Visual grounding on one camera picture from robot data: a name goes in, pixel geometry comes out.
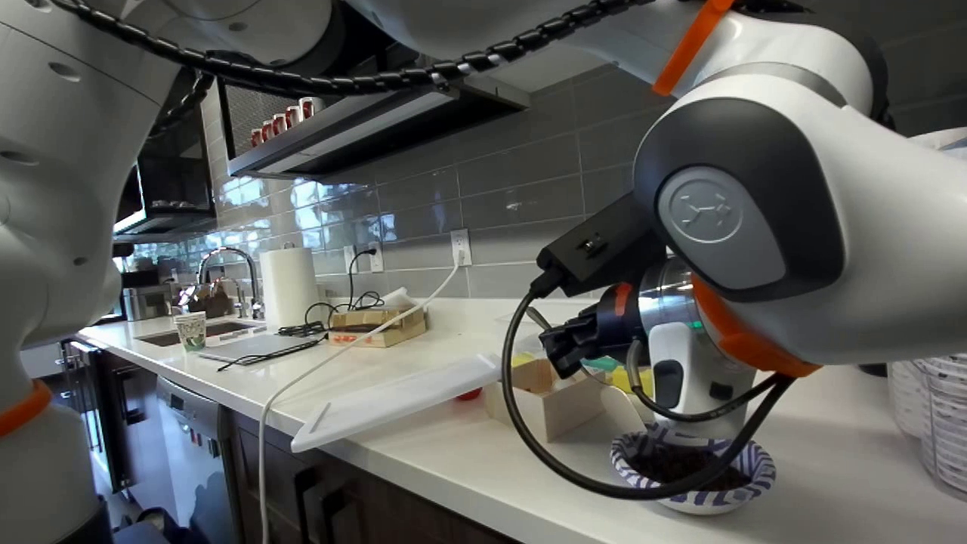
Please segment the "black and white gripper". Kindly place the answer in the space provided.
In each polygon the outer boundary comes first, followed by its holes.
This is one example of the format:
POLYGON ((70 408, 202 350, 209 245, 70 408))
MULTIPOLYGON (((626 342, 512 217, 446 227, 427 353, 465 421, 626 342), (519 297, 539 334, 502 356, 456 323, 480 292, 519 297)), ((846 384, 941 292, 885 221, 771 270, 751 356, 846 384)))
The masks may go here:
POLYGON ((714 415, 751 386, 751 368, 734 361, 708 329, 686 266, 663 262, 645 272, 636 291, 636 313, 661 408, 714 415))

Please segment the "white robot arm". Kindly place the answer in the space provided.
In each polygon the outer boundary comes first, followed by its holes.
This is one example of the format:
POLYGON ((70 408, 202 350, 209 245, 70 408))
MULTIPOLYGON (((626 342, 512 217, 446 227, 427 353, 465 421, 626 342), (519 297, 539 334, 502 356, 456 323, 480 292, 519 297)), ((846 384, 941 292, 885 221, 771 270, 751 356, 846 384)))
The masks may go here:
POLYGON ((417 85, 568 43, 668 97, 634 157, 636 212, 734 360, 789 371, 964 347, 967 167, 887 129, 880 52, 794 5, 0 0, 2 356, 111 304, 111 221, 176 75, 307 97, 340 9, 415 47, 417 85))

